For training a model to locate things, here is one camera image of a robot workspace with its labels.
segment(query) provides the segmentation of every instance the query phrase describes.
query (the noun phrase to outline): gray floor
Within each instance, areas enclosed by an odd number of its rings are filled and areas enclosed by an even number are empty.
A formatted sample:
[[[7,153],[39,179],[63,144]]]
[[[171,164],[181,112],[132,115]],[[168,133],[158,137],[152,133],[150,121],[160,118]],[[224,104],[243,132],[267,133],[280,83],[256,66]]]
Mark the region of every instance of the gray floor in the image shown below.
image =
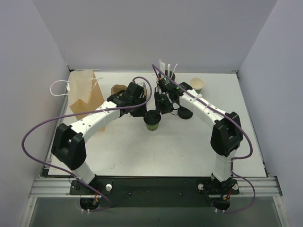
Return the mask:
[[[251,198],[232,198],[232,209]],[[255,204],[237,214],[215,213],[213,208],[111,208],[87,215],[76,209],[79,199],[38,198],[31,227],[159,226],[159,227],[279,227],[273,198],[256,198]]]

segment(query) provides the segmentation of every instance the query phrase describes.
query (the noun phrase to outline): white table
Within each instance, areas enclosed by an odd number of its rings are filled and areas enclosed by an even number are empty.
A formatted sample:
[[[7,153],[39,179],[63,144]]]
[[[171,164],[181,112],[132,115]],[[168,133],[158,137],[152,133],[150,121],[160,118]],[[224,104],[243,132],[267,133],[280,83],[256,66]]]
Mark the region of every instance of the white table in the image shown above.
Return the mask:
[[[147,78],[153,88],[156,78],[152,73],[97,72],[96,77],[103,96],[110,95],[114,84],[125,84],[135,76]],[[245,160],[234,161],[234,171],[242,176],[266,176],[260,150],[254,135],[250,118],[235,74],[188,74],[177,73],[178,83],[199,77],[205,81],[203,97],[227,112],[235,111],[241,119],[242,128],[249,135],[254,148],[253,155]],[[147,104],[154,109],[154,99]],[[71,114],[67,107],[66,114]],[[69,125],[75,117],[64,119]],[[143,118],[125,115],[97,132],[86,144],[86,162],[97,175],[112,176],[210,176],[214,169],[215,152],[210,146],[212,130],[198,117],[182,120],[178,116],[162,116],[156,131],[146,129]],[[249,146],[243,139],[236,156],[249,153]],[[56,157],[52,164],[67,168]],[[50,168],[49,175],[67,175]]]

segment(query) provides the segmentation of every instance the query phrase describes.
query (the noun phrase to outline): black round lid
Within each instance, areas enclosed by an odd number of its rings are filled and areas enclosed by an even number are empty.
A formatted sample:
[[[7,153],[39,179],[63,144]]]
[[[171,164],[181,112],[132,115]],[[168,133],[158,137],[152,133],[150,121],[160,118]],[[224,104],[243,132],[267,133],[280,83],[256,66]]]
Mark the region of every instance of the black round lid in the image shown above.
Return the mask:
[[[147,111],[147,115],[143,117],[143,120],[148,125],[158,124],[161,120],[161,114],[155,110]]]

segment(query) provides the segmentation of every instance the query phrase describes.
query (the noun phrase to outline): paper cup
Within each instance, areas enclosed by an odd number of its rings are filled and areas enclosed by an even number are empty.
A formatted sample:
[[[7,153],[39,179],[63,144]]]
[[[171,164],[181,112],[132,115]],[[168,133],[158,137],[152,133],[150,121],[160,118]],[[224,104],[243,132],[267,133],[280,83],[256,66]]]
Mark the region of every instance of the paper cup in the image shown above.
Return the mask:
[[[198,94],[200,94],[202,88],[204,87],[204,81],[200,78],[191,79],[189,84]]]

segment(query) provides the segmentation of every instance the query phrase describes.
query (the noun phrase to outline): white wall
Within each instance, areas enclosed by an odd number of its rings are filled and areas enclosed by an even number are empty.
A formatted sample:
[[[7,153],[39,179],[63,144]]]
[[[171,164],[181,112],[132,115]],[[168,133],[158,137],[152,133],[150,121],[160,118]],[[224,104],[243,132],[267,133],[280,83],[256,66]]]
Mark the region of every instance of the white wall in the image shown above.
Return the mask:
[[[276,0],[33,0],[71,69],[238,70]]]
[[[291,226],[302,226],[303,1],[279,0],[240,69],[267,170],[277,175]]]
[[[69,72],[31,0],[0,1],[0,31],[0,226],[16,227],[42,168],[22,152],[22,137],[58,114],[62,99],[51,96],[49,86]],[[53,130],[48,124],[30,136],[31,154],[45,158]]]

